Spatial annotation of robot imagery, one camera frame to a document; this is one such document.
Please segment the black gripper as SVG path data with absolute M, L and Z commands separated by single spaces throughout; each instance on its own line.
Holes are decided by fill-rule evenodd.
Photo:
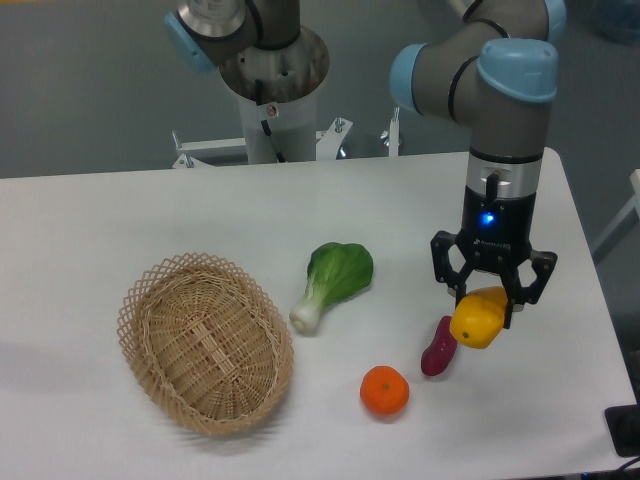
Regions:
M 522 198 L 497 198 L 488 202 L 469 187 L 465 188 L 461 229 L 458 234 L 438 231 L 430 241 L 435 279 L 445 284 L 455 299 L 467 293 L 467 280 L 473 270 L 499 274 L 507 296 L 503 328 L 511 327 L 512 315 L 525 304 L 535 305 L 557 264 L 551 251 L 532 250 L 529 235 L 536 194 Z M 456 271 L 449 252 L 456 247 L 464 259 Z M 523 286 L 519 266 L 528 260 L 535 273 L 529 286 Z

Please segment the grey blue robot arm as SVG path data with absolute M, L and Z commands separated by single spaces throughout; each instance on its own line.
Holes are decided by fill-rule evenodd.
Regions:
M 435 277 L 462 299 L 472 272 L 499 276 L 507 314 L 539 300 L 557 262 L 529 234 L 565 21 L 561 1 L 476 1 L 455 35 L 405 47 L 390 70 L 397 106 L 471 131 L 461 227 L 433 237 Z M 181 1 L 164 24 L 186 61 L 217 69 L 238 99 L 251 163 L 319 158 L 329 53 L 298 2 Z

